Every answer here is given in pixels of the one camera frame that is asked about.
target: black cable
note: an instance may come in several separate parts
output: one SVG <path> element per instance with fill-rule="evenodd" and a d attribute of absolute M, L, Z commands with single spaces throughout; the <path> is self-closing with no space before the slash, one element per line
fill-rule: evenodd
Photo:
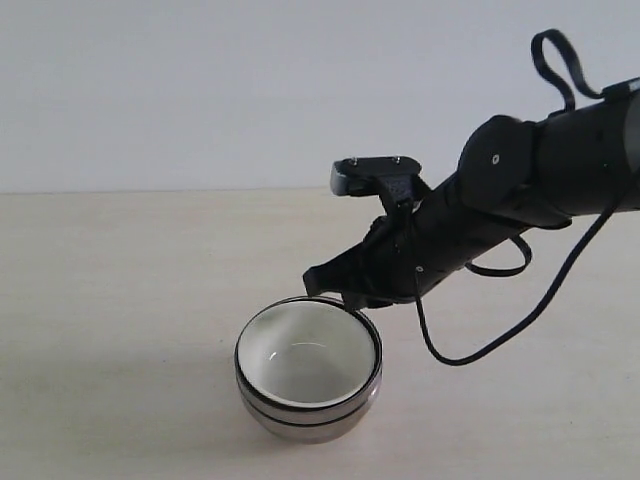
<path fill-rule="evenodd" d="M 449 365 L 452 367 L 468 365 L 470 363 L 480 360 L 481 358 L 488 355 L 489 353 L 491 353 L 501 345 L 505 344 L 506 342 L 511 340 L 513 337 L 521 333 L 525 328 L 531 325 L 534 321 L 536 321 L 538 317 L 542 314 L 542 312 L 544 312 L 544 310 L 549 306 L 549 304 L 553 300 L 553 297 L 555 297 L 556 293 L 558 293 L 558 290 L 562 286 L 562 283 L 565 281 L 567 275 L 569 274 L 569 271 L 575 264 L 580 254 L 584 251 L 584 249 L 587 247 L 589 242 L 593 240 L 593 238 L 604 226 L 604 224 L 609 220 L 609 218 L 611 218 L 611 216 L 616 212 L 616 210 L 618 209 L 620 204 L 624 201 L 625 197 L 631 191 L 631 189 L 637 186 L 638 181 L 640 181 L 640 169 L 638 169 L 633 173 L 629 186 L 623 190 L 620 197 L 615 198 L 614 201 L 611 202 L 609 207 L 607 207 L 602 211 L 602 213 L 598 216 L 598 218 L 584 233 L 582 238 L 580 238 L 580 240 L 576 243 L 576 245 L 573 247 L 569 255 L 567 255 L 567 258 L 565 259 L 564 263 L 560 267 L 560 270 L 558 271 L 556 277 L 551 282 L 549 289 L 543 295 L 542 299 L 540 300 L 538 305 L 534 307 L 531 313 L 529 313 L 529 315 L 527 315 L 522 321 L 516 324 L 513 328 L 506 331 L 501 336 L 493 340 L 491 343 L 487 344 L 485 347 L 481 348 L 474 354 L 469 355 L 467 357 L 462 357 L 457 359 L 447 358 L 444 355 L 442 355 L 440 352 L 438 352 L 438 350 L 433 345 L 433 342 L 431 341 L 431 336 L 429 335 L 429 329 L 427 328 L 427 321 L 424 314 L 424 307 L 422 305 L 422 298 L 419 294 L 419 277 L 418 277 L 418 268 L 416 265 L 416 268 L 414 269 L 414 274 L 413 274 L 414 286 L 415 286 L 415 302 L 418 310 L 418 317 L 420 319 L 420 330 L 422 331 L 422 336 L 424 338 L 425 343 L 427 344 L 427 348 L 429 349 L 429 352 L 431 352 L 431 354 L 436 358 L 436 360 L 438 360 L 441 363 L 444 363 L 445 365 Z M 409 243 L 410 243 L 410 248 L 412 249 L 412 252 L 415 254 L 415 249 L 413 248 L 411 235 L 409 235 Z"/>

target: wooden table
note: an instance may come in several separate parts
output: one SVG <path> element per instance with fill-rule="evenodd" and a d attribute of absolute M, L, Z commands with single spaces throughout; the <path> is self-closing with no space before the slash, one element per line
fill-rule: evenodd
<path fill-rule="evenodd" d="M 360 240 L 374 199 L 328 189 L 0 197 L 0 478 L 625 479 L 640 468 L 640 216 L 603 230 L 539 323 L 483 361 L 438 364 L 415 309 L 370 311 L 381 395 L 335 442 L 276 441 L 232 351 L 260 308 Z M 470 353 L 537 303 L 592 219 L 532 232 L 530 270 L 459 272 L 425 297 Z M 508 245 L 483 262 L 518 262 Z"/>

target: metal bowl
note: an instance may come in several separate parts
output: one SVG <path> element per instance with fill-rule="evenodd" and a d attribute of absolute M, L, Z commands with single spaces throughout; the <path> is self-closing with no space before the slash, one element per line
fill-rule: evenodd
<path fill-rule="evenodd" d="M 274 435 L 300 443 L 349 432 L 382 380 L 382 341 L 373 323 L 328 297 L 266 307 L 243 328 L 234 358 L 249 413 Z"/>

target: black strap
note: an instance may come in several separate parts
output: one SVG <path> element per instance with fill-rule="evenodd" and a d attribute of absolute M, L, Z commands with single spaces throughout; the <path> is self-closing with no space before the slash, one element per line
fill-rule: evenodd
<path fill-rule="evenodd" d="M 584 78 L 584 73 L 582 71 L 582 65 L 580 64 L 578 54 L 574 50 L 567 37 L 565 37 L 562 32 L 556 29 L 550 29 L 544 32 L 540 32 L 531 40 L 531 56 L 533 57 L 533 64 L 538 74 L 560 91 L 560 94 L 564 98 L 565 104 L 564 110 L 562 110 L 563 112 L 570 112 L 575 110 L 576 99 L 573 95 L 571 87 L 569 87 L 567 82 L 565 82 L 562 77 L 560 77 L 560 75 L 558 75 L 549 66 L 547 60 L 544 58 L 542 45 L 545 40 L 549 40 L 553 44 L 553 46 L 556 47 L 556 49 L 560 53 L 560 56 L 562 56 L 567 69 L 569 70 L 571 80 L 573 80 L 576 89 L 580 93 L 582 93 L 582 95 L 594 100 L 598 100 L 604 97 L 602 92 L 596 92 L 587 84 L 587 81 Z"/>
<path fill-rule="evenodd" d="M 522 256 L 524 257 L 524 263 L 519 267 L 496 269 L 496 268 L 479 267 L 477 265 L 474 265 L 472 262 L 469 262 L 465 264 L 465 268 L 470 272 L 473 272 L 477 275 L 482 275 L 483 277 L 506 278 L 506 277 L 514 277 L 516 275 L 521 274 L 529 266 L 529 264 L 531 263 L 531 260 L 533 260 L 533 251 L 531 250 L 531 247 L 529 246 L 529 244 L 520 235 L 516 235 L 515 237 L 512 237 L 510 240 L 515 244 L 516 247 L 518 247 L 518 250 L 520 250 L 520 252 L 522 253 Z"/>

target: black robotic arm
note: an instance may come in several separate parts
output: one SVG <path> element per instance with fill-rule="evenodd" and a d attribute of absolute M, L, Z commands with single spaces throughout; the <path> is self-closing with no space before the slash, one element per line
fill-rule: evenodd
<path fill-rule="evenodd" d="M 576 109 L 572 89 L 545 61 L 544 40 L 562 55 L 576 89 L 597 103 Z M 385 215 L 360 243 L 305 272 L 308 295 L 339 293 L 352 310 L 416 302 L 432 353 L 444 363 L 464 365 L 542 313 L 579 253 L 614 213 L 640 209 L 640 79 L 593 91 L 573 47 L 555 29 L 534 36 L 531 53 L 538 73 L 564 97 L 564 108 L 538 122 L 490 118 L 467 141 L 456 171 L 437 187 L 420 179 L 421 167 L 409 157 L 334 163 L 333 193 L 377 195 Z M 524 232 L 566 228 L 572 217 L 592 214 L 598 219 L 527 318 L 465 359 L 446 359 L 435 351 L 421 304 L 426 293 L 462 268 L 487 276 L 516 275 L 532 259 Z M 522 266 L 491 270 L 473 263 L 507 240 L 523 253 Z"/>

